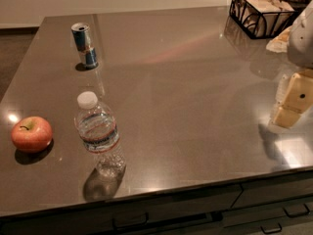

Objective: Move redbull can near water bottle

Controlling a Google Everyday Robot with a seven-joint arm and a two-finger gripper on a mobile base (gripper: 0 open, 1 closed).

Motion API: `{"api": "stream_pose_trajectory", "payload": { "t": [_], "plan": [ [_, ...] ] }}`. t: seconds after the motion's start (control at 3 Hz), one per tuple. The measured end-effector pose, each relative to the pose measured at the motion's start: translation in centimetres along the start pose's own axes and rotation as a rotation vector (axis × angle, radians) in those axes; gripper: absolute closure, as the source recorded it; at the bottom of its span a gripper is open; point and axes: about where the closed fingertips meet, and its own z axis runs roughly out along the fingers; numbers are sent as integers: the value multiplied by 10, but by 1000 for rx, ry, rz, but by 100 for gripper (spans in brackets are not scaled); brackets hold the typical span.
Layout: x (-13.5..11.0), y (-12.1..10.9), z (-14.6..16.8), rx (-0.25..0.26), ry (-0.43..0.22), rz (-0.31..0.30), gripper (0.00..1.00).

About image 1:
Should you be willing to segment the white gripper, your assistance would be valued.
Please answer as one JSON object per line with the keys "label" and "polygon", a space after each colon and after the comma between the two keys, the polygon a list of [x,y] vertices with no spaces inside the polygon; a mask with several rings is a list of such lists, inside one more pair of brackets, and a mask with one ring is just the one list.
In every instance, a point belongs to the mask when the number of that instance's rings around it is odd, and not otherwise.
{"label": "white gripper", "polygon": [[[293,64],[313,69],[313,2],[293,22],[287,53]],[[272,123],[281,128],[291,128],[312,105],[313,70],[284,74],[276,93]]]}

